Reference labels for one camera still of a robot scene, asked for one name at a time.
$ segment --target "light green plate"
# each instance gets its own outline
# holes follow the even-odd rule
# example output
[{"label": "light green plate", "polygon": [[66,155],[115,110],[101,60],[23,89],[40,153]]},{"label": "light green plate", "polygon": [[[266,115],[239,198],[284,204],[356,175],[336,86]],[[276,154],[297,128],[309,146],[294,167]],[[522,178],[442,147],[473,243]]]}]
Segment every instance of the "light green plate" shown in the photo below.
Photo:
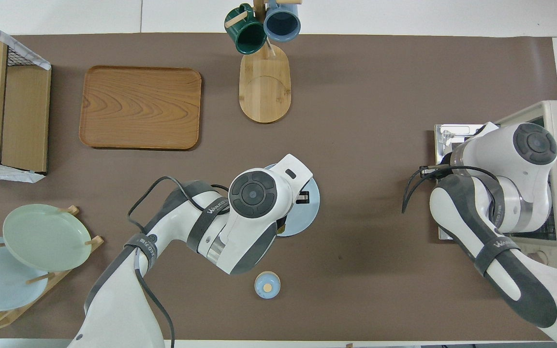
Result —
[{"label": "light green plate", "polygon": [[81,265],[91,252],[89,232],[68,212],[46,204],[14,209],[4,221],[4,240],[20,262],[47,272]]}]

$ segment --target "mug tree stand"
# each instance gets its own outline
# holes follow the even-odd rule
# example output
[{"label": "mug tree stand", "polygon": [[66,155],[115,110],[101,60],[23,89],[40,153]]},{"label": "mug tree stand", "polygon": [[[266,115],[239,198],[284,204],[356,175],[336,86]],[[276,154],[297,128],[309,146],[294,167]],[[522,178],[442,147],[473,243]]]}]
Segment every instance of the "mug tree stand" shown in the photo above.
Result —
[{"label": "mug tree stand", "polygon": [[[265,20],[265,2],[254,0],[255,18]],[[301,0],[277,0],[279,4],[301,4]],[[259,51],[244,55],[240,63],[239,104],[242,111],[258,123],[281,119],[292,104],[292,78],[289,60],[282,49],[269,40]]]}]

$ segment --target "wooden stand base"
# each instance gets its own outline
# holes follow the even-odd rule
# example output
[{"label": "wooden stand base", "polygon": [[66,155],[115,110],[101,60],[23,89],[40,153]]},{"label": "wooden stand base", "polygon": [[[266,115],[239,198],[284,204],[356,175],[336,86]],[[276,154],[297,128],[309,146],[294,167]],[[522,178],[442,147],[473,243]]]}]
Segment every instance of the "wooden stand base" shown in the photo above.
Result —
[{"label": "wooden stand base", "polygon": [[282,49],[266,45],[240,63],[239,103],[242,111],[259,123],[276,122],[292,104],[289,61]]}]

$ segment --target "wooden tray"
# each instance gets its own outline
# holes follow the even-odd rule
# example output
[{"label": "wooden tray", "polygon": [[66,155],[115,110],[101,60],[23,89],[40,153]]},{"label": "wooden tray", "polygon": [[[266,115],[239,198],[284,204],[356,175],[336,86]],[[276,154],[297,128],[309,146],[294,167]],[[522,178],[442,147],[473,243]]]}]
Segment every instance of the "wooden tray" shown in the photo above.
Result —
[{"label": "wooden tray", "polygon": [[94,66],[80,140],[91,147],[188,150],[199,139],[201,75],[187,68]]}]

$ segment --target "black cable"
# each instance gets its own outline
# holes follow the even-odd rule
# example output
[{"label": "black cable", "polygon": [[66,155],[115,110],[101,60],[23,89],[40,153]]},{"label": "black cable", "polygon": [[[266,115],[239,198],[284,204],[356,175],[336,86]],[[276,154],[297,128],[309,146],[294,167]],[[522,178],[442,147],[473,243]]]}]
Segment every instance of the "black cable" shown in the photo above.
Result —
[{"label": "black cable", "polygon": [[[223,189],[223,190],[225,190],[225,192],[229,193],[229,188],[228,188],[228,187],[224,187],[223,185],[220,185],[220,184],[212,184],[212,185],[210,185],[210,186],[213,187],[213,188],[220,188],[220,189]],[[227,214],[227,213],[229,212],[229,210],[230,210],[229,207],[227,207],[226,209],[222,209],[222,210],[219,212],[219,215]]]},{"label": "black cable", "polygon": [[161,310],[164,317],[166,318],[166,321],[169,323],[169,330],[171,331],[171,348],[174,348],[174,346],[175,346],[175,329],[173,328],[173,322],[171,321],[171,317],[169,317],[169,313],[166,312],[166,310],[164,309],[163,305],[158,300],[156,295],[154,295],[154,293],[152,293],[152,291],[150,290],[150,287],[147,286],[147,283],[146,283],[145,279],[143,279],[143,277],[141,276],[141,271],[137,268],[137,269],[135,269],[134,273],[135,273],[135,275],[137,275],[137,280],[139,280],[139,284],[141,284],[141,287],[143,288],[143,290],[146,291],[146,293],[150,297],[150,299],[152,299],[152,301],[156,304],[156,306],[159,308],[159,310]]},{"label": "black cable", "polygon": [[[137,200],[137,202],[130,208],[130,210],[128,211],[128,214],[126,214],[126,218],[128,219],[128,221],[132,222],[133,225],[139,227],[139,229],[141,230],[141,233],[143,233],[144,235],[147,234],[146,229],[136,220],[133,220],[133,218],[131,218],[131,214],[132,212],[137,209],[137,207],[139,206],[139,204],[145,200],[145,198],[148,196],[148,194],[150,194],[150,192],[152,192],[152,190],[156,187],[156,185],[158,185],[161,181],[163,180],[171,180],[174,183],[177,184],[177,187],[179,187],[179,189],[182,191],[182,193],[184,194],[184,196],[186,197],[186,200],[188,200],[192,205],[194,205],[195,208],[197,208],[199,211],[203,211],[204,208],[202,208],[197,202],[195,202],[193,200],[193,198],[188,194],[188,192],[186,192],[186,190],[184,189],[184,187],[182,186],[182,184],[175,178],[172,178],[170,176],[162,176],[161,178],[159,178],[158,180],[154,181],[154,183],[150,186],[150,188],[147,189],[146,193],[143,194],[143,196],[141,196],[141,198],[139,198],[139,200]],[[211,185],[212,187],[215,188],[221,188],[227,192],[229,192],[229,189],[224,187],[223,185],[219,185],[219,184],[214,184]],[[229,209],[225,209],[221,212],[219,212],[219,215],[222,214],[226,214],[229,212]]]},{"label": "black cable", "polygon": [[427,168],[419,168],[417,172],[414,172],[414,174],[412,174],[412,176],[410,177],[409,181],[407,182],[407,186],[405,187],[405,191],[404,191],[404,197],[403,197],[403,204],[401,206],[401,213],[403,214],[405,212],[405,209],[407,209],[407,204],[410,201],[411,195],[414,193],[414,191],[416,190],[417,187],[420,186],[420,184],[422,184],[423,182],[425,182],[426,180],[429,180],[431,177],[433,177],[435,174],[437,174],[438,172],[442,171],[442,170],[449,170],[449,169],[470,169],[470,170],[476,170],[478,172],[482,172],[484,174],[487,174],[488,176],[490,176],[491,178],[493,178],[493,180],[495,180],[496,182],[498,181],[498,178],[492,174],[492,172],[489,172],[488,170],[482,169],[482,168],[477,168],[477,167],[472,167],[470,165],[449,165],[448,167],[444,167],[444,168],[440,168],[440,169],[436,169],[433,172],[430,172],[428,174],[426,174],[425,176],[423,176],[417,183],[416,185],[414,185],[414,187],[411,188],[409,194],[407,194],[407,196],[405,196],[405,192],[407,192],[407,189],[409,188],[409,185],[411,184],[411,181],[416,177],[416,175],[419,172],[422,172],[423,170],[426,170]]},{"label": "black cable", "polygon": [[228,187],[224,187],[223,185],[219,185],[219,184],[212,184],[210,185],[211,187],[215,187],[215,188],[220,188],[225,190],[226,192],[229,192],[229,188]]}]

